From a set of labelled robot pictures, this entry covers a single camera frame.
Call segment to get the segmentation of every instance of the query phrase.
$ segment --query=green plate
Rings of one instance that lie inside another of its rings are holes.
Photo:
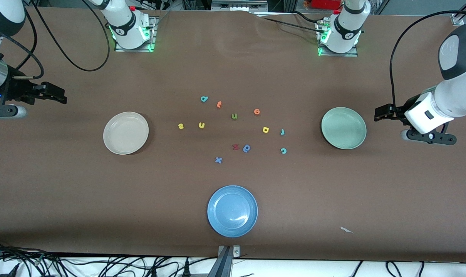
[[[322,133],[326,140],[339,149],[354,149],[367,137],[367,126],[354,110],[337,107],[322,118]]]

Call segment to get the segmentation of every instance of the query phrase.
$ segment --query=cream plate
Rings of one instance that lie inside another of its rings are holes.
[[[127,155],[139,150],[146,143],[149,125],[136,112],[115,115],[105,126],[103,141],[106,148],[118,155]]]

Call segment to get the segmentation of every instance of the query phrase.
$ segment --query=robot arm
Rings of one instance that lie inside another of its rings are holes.
[[[368,0],[346,0],[341,13],[327,19],[330,28],[321,42],[335,53],[349,52],[358,43],[361,27],[370,14],[370,8]]]
[[[388,104],[375,109],[375,121],[400,119],[404,125],[411,126],[404,139],[422,140],[429,144],[442,144],[441,140],[445,140],[444,144],[454,144],[455,137],[445,130],[448,122],[466,116],[466,24],[442,42],[438,58],[444,80],[409,99],[402,107]],[[435,129],[441,125],[444,126],[443,131],[436,132]]]
[[[25,22],[25,11],[21,0],[0,1],[0,33],[11,36],[18,33]],[[6,104],[15,100],[34,105],[35,99],[55,100],[66,104],[64,89],[48,82],[32,83],[25,75],[2,61],[0,54],[0,118],[22,118],[26,109],[22,106]]]
[[[90,0],[110,24],[113,39],[125,49],[135,49],[150,39],[149,15],[130,9],[125,0]]]

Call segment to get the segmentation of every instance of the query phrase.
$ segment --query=white paper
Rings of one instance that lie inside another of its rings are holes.
[[[352,234],[354,234],[353,232],[349,231],[348,229],[344,228],[343,226],[341,226],[341,230],[342,230],[342,231],[345,231],[346,233],[352,233]]]

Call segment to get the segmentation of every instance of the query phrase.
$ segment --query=brown tabletop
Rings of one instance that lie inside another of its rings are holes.
[[[30,13],[42,80],[64,88],[68,103],[37,100],[27,118],[0,120],[1,242],[180,256],[239,244],[256,258],[466,261],[466,117],[450,124],[453,147],[404,142],[402,124],[373,121],[374,109],[391,102],[392,47],[416,17],[370,16],[358,58],[337,58],[317,56],[310,31],[246,12],[174,11],[159,25],[154,53],[112,52],[101,70],[82,72]],[[90,11],[42,13],[76,63],[103,61],[104,36]],[[399,104],[442,80],[437,49],[452,29],[448,17],[431,18],[402,40]],[[15,38],[29,48],[29,24]],[[25,56],[10,42],[1,52],[14,66]],[[32,60],[22,70],[38,72]],[[339,106],[367,124],[354,150],[321,134],[322,116]],[[150,136],[137,153],[119,156],[102,133],[126,111],[148,120]],[[218,235],[206,215],[210,196],[230,184],[251,191],[259,206],[254,228],[236,239]]]

